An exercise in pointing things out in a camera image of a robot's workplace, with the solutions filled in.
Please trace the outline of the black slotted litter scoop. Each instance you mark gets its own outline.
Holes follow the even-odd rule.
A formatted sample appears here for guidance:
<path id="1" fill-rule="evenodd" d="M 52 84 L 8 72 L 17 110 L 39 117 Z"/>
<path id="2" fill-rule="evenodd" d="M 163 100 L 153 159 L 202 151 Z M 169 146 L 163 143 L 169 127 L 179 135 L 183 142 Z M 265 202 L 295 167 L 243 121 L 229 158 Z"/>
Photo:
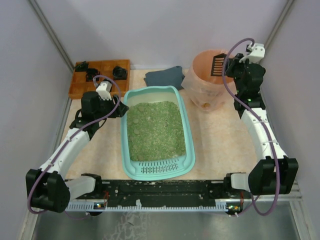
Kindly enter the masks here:
<path id="1" fill-rule="evenodd" d="M 220 54 L 215 55 L 213 57 L 211 71 L 210 71 L 210 75 L 212 77 L 221 77 L 222 76 L 222 72 L 224 70 L 223 64 L 224 64 L 224 60 L 225 60 L 226 56 L 227 55 L 225 53 L 220 53 Z"/>

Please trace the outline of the teal plastic litter box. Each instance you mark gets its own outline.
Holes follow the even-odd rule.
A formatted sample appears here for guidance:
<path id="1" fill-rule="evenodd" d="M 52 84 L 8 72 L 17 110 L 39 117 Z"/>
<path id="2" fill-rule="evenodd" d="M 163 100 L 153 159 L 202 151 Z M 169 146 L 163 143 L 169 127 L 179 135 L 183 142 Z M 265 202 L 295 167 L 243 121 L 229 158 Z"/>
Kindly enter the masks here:
<path id="1" fill-rule="evenodd" d="M 173 86 L 150 86 L 128 91 L 129 107 L 121 119 L 122 167 L 139 181 L 175 178 L 196 162 L 187 110 Z"/>

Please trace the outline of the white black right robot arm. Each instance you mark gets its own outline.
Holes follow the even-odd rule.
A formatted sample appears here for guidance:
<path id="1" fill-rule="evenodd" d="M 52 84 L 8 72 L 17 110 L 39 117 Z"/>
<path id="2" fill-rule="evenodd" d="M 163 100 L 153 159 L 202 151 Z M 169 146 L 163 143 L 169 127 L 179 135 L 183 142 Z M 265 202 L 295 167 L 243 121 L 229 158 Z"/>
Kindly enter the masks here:
<path id="1" fill-rule="evenodd" d="M 231 187 L 253 195 L 288 194 L 298 172 L 298 162 L 289 158 L 280 147 L 271 129 L 260 87 L 266 70 L 259 64 L 262 59 L 254 53 L 229 57 L 220 53 L 212 58 L 210 74 L 228 77 L 235 82 L 234 108 L 246 125 L 254 143 L 257 164 L 250 173 L 232 173 Z M 134 161 L 130 157 L 128 119 L 121 121 L 121 154 L 125 173 L 138 181 L 156 181 L 175 178 L 188 173 L 196 162 L 194 141 L 187 109 L 182 96 L 173 86 L 148 86 L 128 91 L 124 104 L 133 108 L 138 104 L 169 101 L 179 110 L 185 143 L 185 154 L 154 161 Z"/>

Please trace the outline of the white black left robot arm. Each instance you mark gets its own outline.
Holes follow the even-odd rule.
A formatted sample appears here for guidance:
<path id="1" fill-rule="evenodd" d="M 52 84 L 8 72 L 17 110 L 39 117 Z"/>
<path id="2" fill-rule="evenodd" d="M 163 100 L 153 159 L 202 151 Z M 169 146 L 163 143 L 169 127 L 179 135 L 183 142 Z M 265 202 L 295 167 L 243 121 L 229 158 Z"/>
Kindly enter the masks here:
<path id="1" fill-rule="evenodd" d="M 30 169 L 25 176 L 27 208 L 32 214 L 62 213 L 70 201 L 102 191 L 102 178 L 97 174 L 83 173 L 69 181 L 65 181 L 65 177 L 78 154 L 106 120 L 121 118 L 128 109 L 118 95 L 103 99 L 96 91 L 83 94 L 81 109 L 76 112 L 60 146 L 39 169 Z"/>

